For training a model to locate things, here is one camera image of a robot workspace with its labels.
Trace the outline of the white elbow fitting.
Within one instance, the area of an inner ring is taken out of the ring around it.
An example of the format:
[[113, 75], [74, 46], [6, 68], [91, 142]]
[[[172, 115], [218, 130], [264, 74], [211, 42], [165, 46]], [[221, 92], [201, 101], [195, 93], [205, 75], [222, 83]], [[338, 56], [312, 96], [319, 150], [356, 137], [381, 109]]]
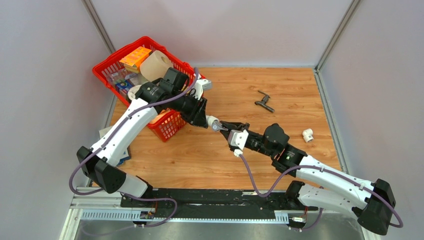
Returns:
[[212, 115], [206, 115], [206, 122], [209, 127], [211, 127], [213, 130], [216, 130], [219, 120]]
[[303, 136], [304, 141], [306, 143], [313, 141], [314, 140], [313, 134], [314, 134], [314, 132], [311, 128], [305, 129], [302, 132], [302, 136]]

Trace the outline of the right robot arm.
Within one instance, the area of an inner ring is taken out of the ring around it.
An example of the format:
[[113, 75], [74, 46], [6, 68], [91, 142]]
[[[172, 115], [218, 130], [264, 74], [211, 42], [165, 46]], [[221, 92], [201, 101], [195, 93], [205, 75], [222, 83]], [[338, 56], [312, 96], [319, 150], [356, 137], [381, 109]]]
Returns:
[[382, 179], [361, 179], [315, 159], [293, 145], [290, 137], [277, 124], [263, 134], [249, 130], [248, 123], [215, 120], [211, 127], [220, 132], [236, 157], [246, 162], [244, 150], [269, 156], [272, 166], [281, 173], [298, 178], [286, 190], [285, 202], [291, 209], [317, 207], [351, 217], [366, 230], [381, 236], [389, 227], [402, 228], [396, 212], [396, 200], [390, 184]]

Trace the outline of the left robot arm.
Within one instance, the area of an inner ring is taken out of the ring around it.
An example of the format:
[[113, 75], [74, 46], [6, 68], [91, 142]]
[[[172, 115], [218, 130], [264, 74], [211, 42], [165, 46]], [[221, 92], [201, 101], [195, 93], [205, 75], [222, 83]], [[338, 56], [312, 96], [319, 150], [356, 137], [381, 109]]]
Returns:
[[117, 168], [120, 154], [161, 111], [171, 109], [180, 113], [184, 122], [207, 128], [206, 103], [203, 97], [202, 78], [194, 68], [194, 79], [187, 74], [170, 68], [163, 78], [141, 85], [126, 111], [112, 129], [90, 148], [81, 146], [77, 151], [78, 166], [69, 178], [69, 188], [76, 195], [82, 195], [73, 186], [78, 170], [95, 182], [101, 190], [111, 194], [119, 192], [130, 196], [140, 207], [147, 207], [153, 201], [151, 185], [140, 177], [127, 174]]

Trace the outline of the red plastic shopping basket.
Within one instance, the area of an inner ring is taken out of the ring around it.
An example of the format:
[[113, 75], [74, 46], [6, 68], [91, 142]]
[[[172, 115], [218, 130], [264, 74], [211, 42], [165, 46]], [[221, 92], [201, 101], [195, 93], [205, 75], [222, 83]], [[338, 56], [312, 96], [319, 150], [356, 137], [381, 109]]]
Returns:
[[[170, 53], [165, 46], [157, 43], [149, 36], [143, 36], [136, 41], [125, 45], [112, 53], [108, 58], [98, 63], [92, 68], [92, 73], [108, 88], [111, 92], [126, 106], [129, 107], [130, 103], [122, 96], [114, 84], [108, 82], [107, 76], [115, 73], [124, 68], [119, 62], [123, 57], [134, 51], [139, 47], [144, 47], [152, 51], [159, 50], [164, 53], [172, 62], [173, 67], [190, 76], [190, 80], [194, 79], [193, 67], [178, 57]], [[162, 115], [155, 123], [149, 123], [146, 125], [161, 141], [167, 142], [172, 136], [174, 136], [180, 129], [182, 129], [187, 123], [183, 121], [180, 113], [175, 110]]]

